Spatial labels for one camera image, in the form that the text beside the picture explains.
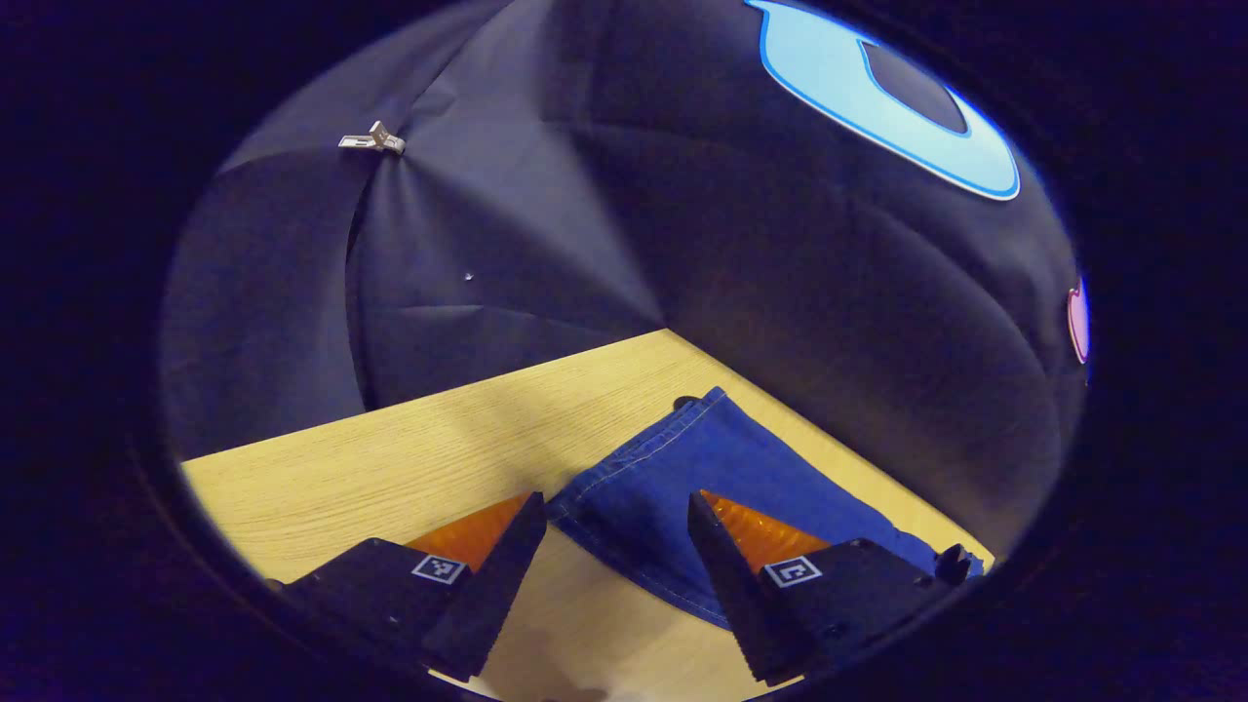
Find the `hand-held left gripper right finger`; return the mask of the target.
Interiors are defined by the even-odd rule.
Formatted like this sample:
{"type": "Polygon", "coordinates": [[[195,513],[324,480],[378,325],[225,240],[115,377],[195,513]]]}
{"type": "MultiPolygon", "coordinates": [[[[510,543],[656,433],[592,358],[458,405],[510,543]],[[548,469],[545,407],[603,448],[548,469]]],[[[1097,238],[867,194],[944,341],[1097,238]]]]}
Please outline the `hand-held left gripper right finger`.
{"type": "Polygon", "coordinates": [[[929,570],[862,537],[831,543],[699,490],[686,530],[759,683],[845,670],[909,632],[953,591],[953,556],[929,570]]]}

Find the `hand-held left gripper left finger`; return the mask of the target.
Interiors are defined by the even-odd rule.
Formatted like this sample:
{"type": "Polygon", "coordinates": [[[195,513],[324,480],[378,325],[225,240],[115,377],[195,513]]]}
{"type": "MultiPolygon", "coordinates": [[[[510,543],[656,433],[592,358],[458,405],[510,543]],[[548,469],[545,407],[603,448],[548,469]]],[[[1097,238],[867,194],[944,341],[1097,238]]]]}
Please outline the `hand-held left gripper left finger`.
{"type": "Polygon", "coordinates": [[[266,587],[316,635],[387,675],[468,683],[490,650],[547,532],[545,498],[517,493],[407,543],[362,540],[266,587]]]}

